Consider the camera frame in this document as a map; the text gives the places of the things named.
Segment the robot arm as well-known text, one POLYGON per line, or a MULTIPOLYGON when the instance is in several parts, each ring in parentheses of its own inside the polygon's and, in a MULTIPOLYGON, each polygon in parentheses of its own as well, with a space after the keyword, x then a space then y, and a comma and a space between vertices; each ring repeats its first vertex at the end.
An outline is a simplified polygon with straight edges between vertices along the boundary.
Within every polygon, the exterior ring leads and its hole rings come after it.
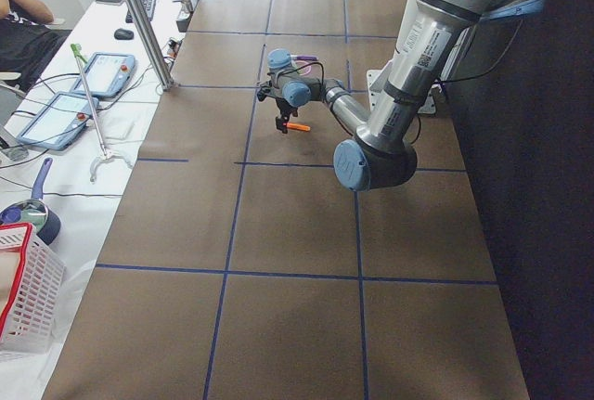
POLYGON ((311 102, 324 103, 352 134, 335 149, 333 167, 340 183, 353 191, 396 187, 417 169, 417 154, 406 142, 408 127, 424 105, 460 34, 482 20, 507 19, 542 10, 546 0, 414 0, 406 38, 378 77, 373 109, 362 107, 342 84, 297 72, 286 49, 269 53, 268 81, 257 97, 273 98, 276 127, 285 132, 290 117, 311 102))

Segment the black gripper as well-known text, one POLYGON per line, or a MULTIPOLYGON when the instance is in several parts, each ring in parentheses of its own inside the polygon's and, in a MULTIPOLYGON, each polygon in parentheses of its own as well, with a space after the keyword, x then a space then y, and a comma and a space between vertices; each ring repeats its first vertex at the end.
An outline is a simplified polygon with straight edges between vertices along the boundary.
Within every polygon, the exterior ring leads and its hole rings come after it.
POLYGON ((297 109, 293 107, 286 99, 276 98, 276 104, 279 110, 279 117, 275 118, 275 126, 283 134, 288 133, 288 121, 291 117, 297 116, 297 109))

